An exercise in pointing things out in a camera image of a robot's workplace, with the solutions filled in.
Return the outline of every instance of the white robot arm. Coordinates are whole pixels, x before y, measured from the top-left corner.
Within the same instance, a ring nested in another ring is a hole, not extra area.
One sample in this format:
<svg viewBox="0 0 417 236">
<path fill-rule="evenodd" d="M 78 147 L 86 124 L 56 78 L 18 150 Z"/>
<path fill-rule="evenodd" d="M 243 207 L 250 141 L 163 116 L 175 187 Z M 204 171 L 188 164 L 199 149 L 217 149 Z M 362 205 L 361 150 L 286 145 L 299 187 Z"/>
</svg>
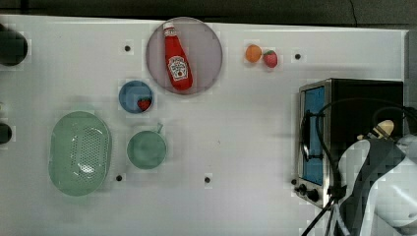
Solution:
<svg viewBox="0 0 417 236">
<path fill-rule="evenodd" d="M 350 235 L 369 236 L 374 213 L 402 235 L 417 235 L 417 137 L 370 139 L 351 146 L 338 163 L 346 196 L 340 216 Z M 333 215 L 333 235 L 344 235 Z"/>
</svg>

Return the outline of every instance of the orange ball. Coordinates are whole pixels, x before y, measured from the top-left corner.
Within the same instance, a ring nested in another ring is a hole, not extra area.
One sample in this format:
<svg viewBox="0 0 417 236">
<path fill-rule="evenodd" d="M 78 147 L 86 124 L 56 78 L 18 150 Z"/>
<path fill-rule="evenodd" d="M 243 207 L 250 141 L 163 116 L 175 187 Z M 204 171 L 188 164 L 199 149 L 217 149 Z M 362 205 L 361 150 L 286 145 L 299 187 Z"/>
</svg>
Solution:
<svg viewBox="0 0 417 236">
<path fill-rule="evenodd" d="M 261 59 L 261 56 L 262 56 L 262 49 L 261 47 L 257 45 L 252 44 L 246 49 L 246 60 L 252 63 L 255 63 L 259 59 Z"/>
</svg>

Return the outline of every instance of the green cup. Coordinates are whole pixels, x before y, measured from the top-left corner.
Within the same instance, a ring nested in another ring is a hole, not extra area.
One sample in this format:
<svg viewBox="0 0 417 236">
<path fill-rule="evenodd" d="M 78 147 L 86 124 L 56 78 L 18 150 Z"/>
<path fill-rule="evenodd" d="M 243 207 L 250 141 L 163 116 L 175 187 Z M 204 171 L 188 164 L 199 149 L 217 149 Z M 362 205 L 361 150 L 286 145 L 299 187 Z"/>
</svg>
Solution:
<svg viewBox="0 0 417 236">
<path fill-rule="evenodd" d="M 157 131 L 141 131 L 128 143 L 129 160 L 140 169 L 154 169 L 165 159 L 166 141 L 160 134 L 162 125 L 158 123 Z"/>
</svg>

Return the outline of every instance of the ketchup bottle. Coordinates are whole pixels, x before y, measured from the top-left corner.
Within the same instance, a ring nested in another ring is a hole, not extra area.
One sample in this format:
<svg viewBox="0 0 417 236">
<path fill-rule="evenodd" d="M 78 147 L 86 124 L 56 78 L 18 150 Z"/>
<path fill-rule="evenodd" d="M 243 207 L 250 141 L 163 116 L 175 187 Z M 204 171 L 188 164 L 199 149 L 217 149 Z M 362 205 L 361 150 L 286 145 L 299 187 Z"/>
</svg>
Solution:
<svg viewBox="0 0 417 236">
<path fill-rule="evenodd" d="M 169 80 L 177 90 L 189 89 L 193 85 L 193 75 L 174 25 L 170 22 L 163 24 L 163 34 L 165 35 L 165 63 Z"/>
</svg>

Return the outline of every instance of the green colander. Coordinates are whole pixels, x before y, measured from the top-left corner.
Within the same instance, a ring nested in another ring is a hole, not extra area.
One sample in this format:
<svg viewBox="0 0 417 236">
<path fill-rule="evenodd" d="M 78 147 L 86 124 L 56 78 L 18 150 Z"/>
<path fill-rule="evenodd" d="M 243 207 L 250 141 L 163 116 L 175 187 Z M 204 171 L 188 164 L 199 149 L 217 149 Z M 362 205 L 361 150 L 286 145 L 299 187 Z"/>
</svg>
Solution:
<svg viewBox="0 0 417 236">
<path fill-rule="evenodd" d="M 111 137 L 104 122 L 88 112 L 72 112 L 53 129 L 49 177 L 64 194 L 87 195 L 104 181 L 110 153 Z"/>
</svg>

